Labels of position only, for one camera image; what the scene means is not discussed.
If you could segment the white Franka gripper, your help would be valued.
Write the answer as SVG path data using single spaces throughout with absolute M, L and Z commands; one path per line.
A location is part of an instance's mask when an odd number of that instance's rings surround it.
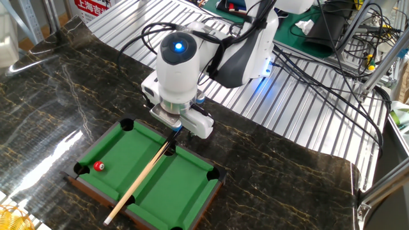
M 213 131 L 214 120 L 209 114 L 204 115 L 204 112 L 200 111 L 201 108 L 197 106 L 196 97 L 187 105 L 175 104 L 176 108 L 171 112 L 172 104 L 160 96 L 159 86 L 156 72 L 147 76 L 141 84 L 144 96 L 152 104 L 150 114 L 173 129 L 171 137 L 177 138 L 185 128 L 189 131 L 189 141 L 193 140 L 195 135 L 201 139 L 208 138 Z

